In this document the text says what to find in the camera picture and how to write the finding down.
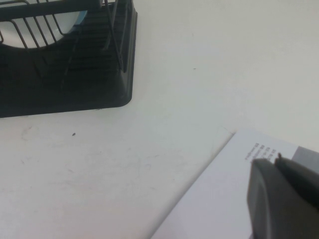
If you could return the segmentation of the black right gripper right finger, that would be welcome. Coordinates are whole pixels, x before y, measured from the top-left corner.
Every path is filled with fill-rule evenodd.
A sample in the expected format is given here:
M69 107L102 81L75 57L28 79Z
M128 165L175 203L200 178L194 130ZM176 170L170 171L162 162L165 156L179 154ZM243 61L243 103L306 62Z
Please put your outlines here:
M316 172L280 153L274 164L300 197L311 205L319 204L319 175Z

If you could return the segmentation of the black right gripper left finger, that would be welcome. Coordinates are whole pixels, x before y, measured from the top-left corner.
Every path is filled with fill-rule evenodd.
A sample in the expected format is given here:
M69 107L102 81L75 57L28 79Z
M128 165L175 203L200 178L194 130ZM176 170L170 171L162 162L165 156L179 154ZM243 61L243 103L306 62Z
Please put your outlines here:
M300 197L274 163L253 160L247 204L254 239L317 239L319 205Z

